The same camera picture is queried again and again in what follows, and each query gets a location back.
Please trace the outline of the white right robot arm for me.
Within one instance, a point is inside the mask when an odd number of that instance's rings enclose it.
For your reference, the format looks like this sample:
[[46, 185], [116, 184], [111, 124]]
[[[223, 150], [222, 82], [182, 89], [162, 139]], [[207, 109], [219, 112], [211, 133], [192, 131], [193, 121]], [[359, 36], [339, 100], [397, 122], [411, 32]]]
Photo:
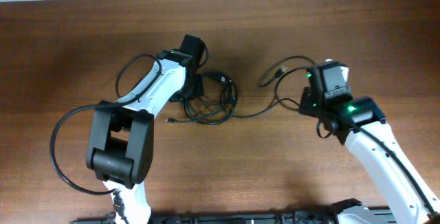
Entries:
[[329, 93], [306, 87], [299, 111], [318, 118], [363, 165], [398, 223], [439, 220], [439, 198], [404, 154], [370, 97], [354, 99], [348, 87]]

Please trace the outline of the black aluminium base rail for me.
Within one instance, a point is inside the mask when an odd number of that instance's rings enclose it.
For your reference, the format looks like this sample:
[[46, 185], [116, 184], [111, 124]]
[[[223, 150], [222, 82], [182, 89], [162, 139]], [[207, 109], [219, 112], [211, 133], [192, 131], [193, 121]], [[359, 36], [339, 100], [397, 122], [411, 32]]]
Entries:
[[327, 207], [286, 208], [265, 212], [154, 212], [122, 219], [114, 210], [101, 217], [80, 217], [72, 223], [150, 224], [297, 224], [297, 223], [393, 223], [389, 208], [368, 208], [357, 199], [346, 199]]

